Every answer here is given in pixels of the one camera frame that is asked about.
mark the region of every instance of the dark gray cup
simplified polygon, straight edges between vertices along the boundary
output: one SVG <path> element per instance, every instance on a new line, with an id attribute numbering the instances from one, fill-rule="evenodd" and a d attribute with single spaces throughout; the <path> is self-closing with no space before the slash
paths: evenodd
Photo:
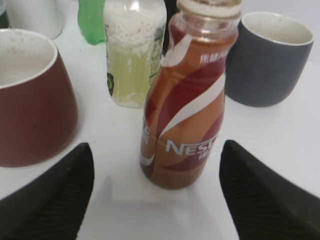
<path id="1" fill-rule="evenodd" d="M 271 12 L 241 19 L 239 38 L 226 67 L 226 94 L 252 107 L 268 107 L 294 90 L 311 52 L 312 32 L 296 20 Z"/>

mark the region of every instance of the brown ceramic cup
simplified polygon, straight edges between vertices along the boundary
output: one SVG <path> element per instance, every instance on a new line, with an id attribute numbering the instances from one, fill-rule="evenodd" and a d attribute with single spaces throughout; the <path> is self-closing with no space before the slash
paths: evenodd
<path id="1" fill-rule="evenodd" d="M 58 154 L 72 139 L 78 107 L 57 47 L 21 29 L 0 30 L 0 166 Z"/>

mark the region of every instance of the white cup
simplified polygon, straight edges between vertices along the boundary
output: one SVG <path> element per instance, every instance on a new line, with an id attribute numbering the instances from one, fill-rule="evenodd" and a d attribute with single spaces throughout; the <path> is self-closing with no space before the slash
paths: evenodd
<path id="1" fill-rule="evenodd" d="M 12 28 L 38 32 L 55 39 L 63 20 L 56 0 L 4 0 Z"/>

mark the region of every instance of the white table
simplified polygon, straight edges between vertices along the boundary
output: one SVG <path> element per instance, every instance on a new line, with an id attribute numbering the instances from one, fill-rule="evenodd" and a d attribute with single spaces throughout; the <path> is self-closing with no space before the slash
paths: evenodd
<path id="1" fill-rule="evenodd" d="M 186 189 L 167 191 L 152 185 L 139 167 L 142 109 L 111 101 L 104 44 L 85 42 L 77 25 L 76 2 L 59 3 L 65 26 L 55 43 L 77 93 L 78 133 L 54 159 L 0 168 L 0 199 L 38 177 L 78 143 L 88 142 L 95 184 L 79 240 L 237 240 L 218 178 L 227 139 L 320 196 L 319 64 L 308 62 L 293 94 L 277 106 L 252 108 L 227 97 L 223 127 L 202 176 Z"/>

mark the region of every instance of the yellow liquid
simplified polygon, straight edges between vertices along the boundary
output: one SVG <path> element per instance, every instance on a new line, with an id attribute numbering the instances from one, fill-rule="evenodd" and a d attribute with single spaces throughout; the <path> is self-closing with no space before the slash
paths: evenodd
<path id="1" fill-rule="evenodd" d="M 108 87 L 113 101 L 125 107 L 143 108 L 150 88 L 151 52 L 141 47 L 108 42 Z"/>

